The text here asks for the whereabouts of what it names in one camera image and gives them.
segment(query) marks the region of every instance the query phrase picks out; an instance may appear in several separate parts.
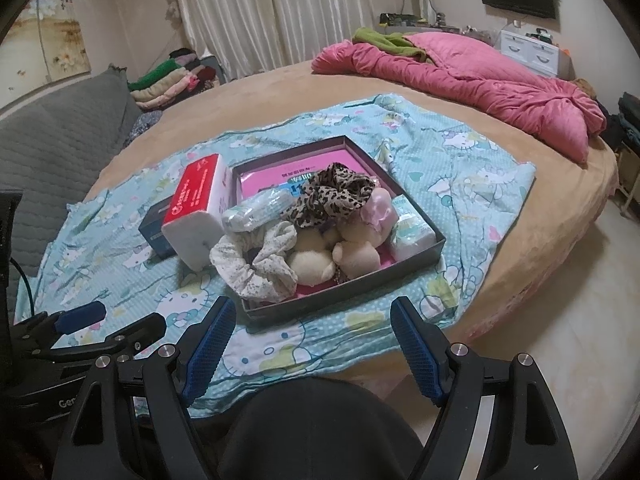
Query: transparent plastic packaging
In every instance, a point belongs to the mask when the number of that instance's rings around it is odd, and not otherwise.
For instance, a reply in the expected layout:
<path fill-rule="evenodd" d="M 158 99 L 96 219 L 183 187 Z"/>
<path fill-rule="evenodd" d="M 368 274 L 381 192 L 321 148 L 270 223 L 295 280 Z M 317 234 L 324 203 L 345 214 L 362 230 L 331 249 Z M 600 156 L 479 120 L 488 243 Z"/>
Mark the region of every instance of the transparent plastic packaging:
<path fill-rule="evenodd" d="M 279 218 L 295 201 L 287 189 L 265 189 L 222 213 L 222 225 L 232 233 L 251 232 Z"/>
<path fill-rule="evenodd" d="M 396 262 L 406 260 L 436 243 L 436 233 L 404 195 L 396 196 L 392 204 L 399 219 L 391 229 L 388 246 Z"/>

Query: wall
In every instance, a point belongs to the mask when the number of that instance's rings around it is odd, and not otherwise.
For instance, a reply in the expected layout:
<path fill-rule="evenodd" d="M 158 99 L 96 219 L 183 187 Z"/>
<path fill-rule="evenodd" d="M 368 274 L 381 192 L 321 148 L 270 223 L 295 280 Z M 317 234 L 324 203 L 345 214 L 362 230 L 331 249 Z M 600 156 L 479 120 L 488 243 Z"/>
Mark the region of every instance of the wall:
<path fill-rule="evenodd" d="M 132 65 L 132 57 L 120 23 L 116 0 L 74 0 L 74 12 L 80 23 L 92 75 L 106 70 L 109 63 L 123 67 Z M 87 77 L 89 75 L 69 78 L 58 84 L 38 89 L 0 110 L 0 119 L 44 94 Z"/>
<path fill-rule="evenodd" d="M 120 20 L 133 63 L 127 70 L 135 80 L 169 57 L 177 48 L 188 46 L 182 24 L 167 14 L 167 0 L 116 0 Z"/>
<path fill-rule="evenodd" d="M 522 16 L 482 4 L 481 0 L 433 0 L 447 23 L 499 30 Z M 522 33 L 547 28 L 554 42 L 571 52 L 576 77 L 588 80 L 611 113 L 628 91 L 640 96 L 640 59 L 602 0 L 560 0 L 559 21 L 524 18 Z"/>

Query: blue hello kitty blanket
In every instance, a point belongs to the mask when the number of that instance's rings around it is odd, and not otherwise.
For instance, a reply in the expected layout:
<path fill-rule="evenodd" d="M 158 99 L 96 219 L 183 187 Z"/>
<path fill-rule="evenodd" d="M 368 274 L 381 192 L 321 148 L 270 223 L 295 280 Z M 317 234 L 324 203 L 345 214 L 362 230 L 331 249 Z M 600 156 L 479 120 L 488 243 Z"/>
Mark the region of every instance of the blue hello kitty blanket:
<path fill-rule="evenodd" d="M 389 306 L 408 296 L 441 327 L 460 318 L 484 279 L 496 247 L 518 216 L 534 179 L 532 164 L 459 121 L 378 95 L 245 132 L 227 132 L 174 153 L 158 165 L 70 205 L 58 238 L 34 280 L 36 311 L 71 309 L 101 300 L 104 321 L 64 336 L 58 346 L 102 341 L 114 330 L 159 312 L 162 341 L 176 342 L 230 289 L 207 268 L 194 274 L 173 257 L 160 261 L 138 232 L 148 208 L 171 195 L 190 161 L 221 153 L 232 166 L 327 137 L 348 136 L 385 168 L 447 237 L 439 263 L 400 282 L 261 332 L 238 324 L 207 393 L 191 408 L 204 416 L 228 408 L 267 383 L 343 370 L 398 347 Z M 18 320 L 28 308 L 17 309 Z"/>

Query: floor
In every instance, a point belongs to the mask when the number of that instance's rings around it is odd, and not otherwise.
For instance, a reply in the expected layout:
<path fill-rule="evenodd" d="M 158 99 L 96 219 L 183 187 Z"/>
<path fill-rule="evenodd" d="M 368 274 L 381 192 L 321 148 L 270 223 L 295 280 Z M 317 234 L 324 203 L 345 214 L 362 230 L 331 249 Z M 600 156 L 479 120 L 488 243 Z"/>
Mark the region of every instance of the floor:
<path fill-rule="evenodd" d="M 564 420 L 581 480 L 598 477 L 640 397 L 640 222 L 609 201 L 567 261 L 503 325 L 476 341 L 480 355 L 533 355 Z M 408 377 L 387 397 L 426 441 L 437 414 Z M 463 469 L 475 479 L 493 400 L 482 400 Z"/>

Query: curtain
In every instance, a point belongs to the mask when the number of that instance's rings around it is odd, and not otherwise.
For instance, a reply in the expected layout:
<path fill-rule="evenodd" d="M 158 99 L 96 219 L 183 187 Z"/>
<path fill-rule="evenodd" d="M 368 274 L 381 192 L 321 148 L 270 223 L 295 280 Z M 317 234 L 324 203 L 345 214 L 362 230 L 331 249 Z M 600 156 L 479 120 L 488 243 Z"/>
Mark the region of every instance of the curtain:
<path fill-rule="evenodd" d="M 218 56 L 231 78 L 311 59 L 398 1 L 178 0 L 192 47 Z"/>

